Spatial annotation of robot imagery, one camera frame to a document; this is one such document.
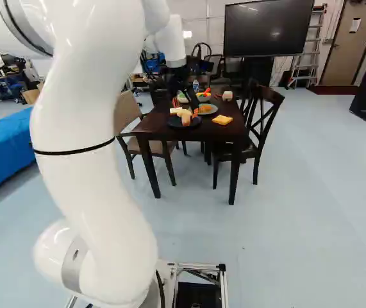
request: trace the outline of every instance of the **table leg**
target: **table leg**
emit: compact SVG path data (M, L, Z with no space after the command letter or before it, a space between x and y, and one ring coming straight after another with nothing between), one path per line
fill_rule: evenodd
M137 137L138 146L143 157L144 165L146 167L147 176L149 177L151 189L154 197L161 198L160 188L158 187L156 169L154 168L153 156L151 155L149 141L144 137Z
M240 171L241 143L233 143L231 175L229 179L229 200L228 204L234 205L235 192L237 190L238 172Z
M204 161L211 165L212 143L204 142Z

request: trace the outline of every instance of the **ladder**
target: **ladder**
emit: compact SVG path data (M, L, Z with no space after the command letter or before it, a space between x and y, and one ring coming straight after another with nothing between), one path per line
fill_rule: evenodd
M287 84L287 89L290 87L296 88L299 80L306 80L306 87L308 88L311 84L316 84L318 62L319 62L319 47L321 42L321 29L324 25L324 14L326 13L327 4L321 6L314 6L311 14L311 21L314 16L318 16L318 23L310 24L308 29L316 29L314 38L307 38L305 43L313 43L310 50L305 50L300 55L294 56L291 62L291 75L290 80ZM308 64L302 64L302 59L305 56L310 57L310 62ZM308 71L307 76L300 76L300 72Z

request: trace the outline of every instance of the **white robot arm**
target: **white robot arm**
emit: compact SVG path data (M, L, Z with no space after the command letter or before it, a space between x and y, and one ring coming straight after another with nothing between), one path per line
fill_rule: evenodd
M185 65L181 18L165 0L0 0L0 49L53 54L31 139L65 220L40 236L35 263L99 307L137 308L158 262L156 239L123 186L113 143L113 108L147 37L168 65Z

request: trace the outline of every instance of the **black plate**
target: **black plate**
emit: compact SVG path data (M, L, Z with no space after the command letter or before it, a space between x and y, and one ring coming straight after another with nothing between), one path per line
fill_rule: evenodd
M190 126L183 126L183 123L181 123L181 118L178 115L171 115L167 121L167 124L173 128L195 128L196 126L199 126L202 121L203 120L201 117L195 117L191 120Z

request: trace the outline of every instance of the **monitor stand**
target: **monitor stand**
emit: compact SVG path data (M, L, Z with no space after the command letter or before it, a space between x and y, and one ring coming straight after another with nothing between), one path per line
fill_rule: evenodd
M259 58L244 58L243 79L247 81L250 77L257 80L260 85L270 86L272 67L274 65L273 56Z

